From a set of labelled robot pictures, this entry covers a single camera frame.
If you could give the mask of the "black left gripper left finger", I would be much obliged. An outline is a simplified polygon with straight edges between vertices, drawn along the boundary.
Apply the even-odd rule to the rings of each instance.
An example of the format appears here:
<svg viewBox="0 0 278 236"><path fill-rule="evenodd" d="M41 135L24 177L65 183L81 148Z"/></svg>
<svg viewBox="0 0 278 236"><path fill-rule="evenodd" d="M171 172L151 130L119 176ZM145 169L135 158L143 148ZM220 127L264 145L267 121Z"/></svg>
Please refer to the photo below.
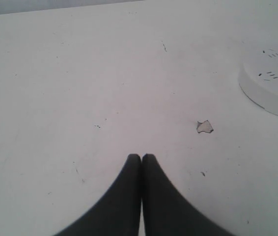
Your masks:
<svg viewBox="0 0 278 236"><path fill-rule="evenodd" d="M137 236L141 213L141 159L128 155L115 181L84 215L58 236Z"/></svg>

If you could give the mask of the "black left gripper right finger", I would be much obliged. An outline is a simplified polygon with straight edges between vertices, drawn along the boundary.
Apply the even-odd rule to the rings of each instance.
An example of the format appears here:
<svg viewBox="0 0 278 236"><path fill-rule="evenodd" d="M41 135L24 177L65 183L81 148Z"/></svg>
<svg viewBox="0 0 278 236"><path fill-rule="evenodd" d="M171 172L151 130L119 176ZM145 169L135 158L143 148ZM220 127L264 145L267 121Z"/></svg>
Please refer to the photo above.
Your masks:
<svg viewBox="0 0 278 236"><path fill-rule="evenodd" d="M147 236L230 236L193 207L170 182L156 157L142 158L142 203Z"/></svg>

